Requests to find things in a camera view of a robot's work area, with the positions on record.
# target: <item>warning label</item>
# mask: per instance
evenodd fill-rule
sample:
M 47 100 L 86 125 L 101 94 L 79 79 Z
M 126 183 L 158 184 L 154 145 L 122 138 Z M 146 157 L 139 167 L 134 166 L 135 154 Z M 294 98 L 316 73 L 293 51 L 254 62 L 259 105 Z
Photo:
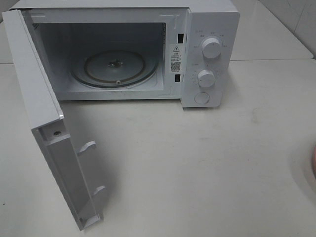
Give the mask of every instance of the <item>warning label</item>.
M 182 44 L 170 45 L 170 71 L 172 73 L 180 73 L 182 70 L 182 56 L 184 54 Z

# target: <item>power knob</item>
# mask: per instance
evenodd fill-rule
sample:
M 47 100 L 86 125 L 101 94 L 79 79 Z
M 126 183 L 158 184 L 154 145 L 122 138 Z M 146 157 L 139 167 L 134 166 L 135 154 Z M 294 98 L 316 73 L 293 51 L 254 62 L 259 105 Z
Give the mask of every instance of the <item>power knob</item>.
M 216 58 L 221 54 L 222 42 L 218 38 L 208 38 L 202 43 L 202 52 L 205 58 Z
M 203 70 L 197 75 L 197 82 L 200 87 L 211 87 L 216 81 L 215 75 L 210 70 Z

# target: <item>microwave door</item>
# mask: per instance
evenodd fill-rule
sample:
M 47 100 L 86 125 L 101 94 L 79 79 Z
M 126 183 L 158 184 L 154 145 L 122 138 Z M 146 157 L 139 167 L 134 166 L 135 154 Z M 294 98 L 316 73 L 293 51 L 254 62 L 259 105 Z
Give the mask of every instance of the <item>microwave door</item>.
M 93 195 L 104 186 L 95 187 L 96 191 L 88 188 L 79 160 L 95 143 L 74 149 L 63 112 L 28 30 L 27 25 L 32 24 L 30 17 L 13 10 L 4 12 L 3 19 L 31 131 L 82 230 L 100 220 Z

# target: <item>table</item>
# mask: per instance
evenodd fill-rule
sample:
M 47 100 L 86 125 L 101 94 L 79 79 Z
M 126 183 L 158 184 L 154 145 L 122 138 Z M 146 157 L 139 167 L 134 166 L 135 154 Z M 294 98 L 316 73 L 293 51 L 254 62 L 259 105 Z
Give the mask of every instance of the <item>table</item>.
M 0 236 L 314 237 L 316 61 L 233 61 L 217 109 L 178 100 L 62 102 L 75 146 L 94 140 L 102 222 L 79 232 L 0 65 Z
M 241 13 L 231 60 L 311 59 L 313 55 L 257 0 L 233 0 Z M 12 63 L 3 23 L 0 63 Z

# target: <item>white microwave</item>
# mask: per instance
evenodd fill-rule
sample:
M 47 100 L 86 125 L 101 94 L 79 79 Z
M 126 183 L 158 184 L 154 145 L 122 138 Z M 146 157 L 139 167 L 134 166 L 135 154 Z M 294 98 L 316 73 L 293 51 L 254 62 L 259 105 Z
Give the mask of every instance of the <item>white microwave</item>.
M 219 106 L 239 13 L 229 0 L 20 0 L 3 19 L 32 133 L 78 227 L 101 219 L 58 100 Z

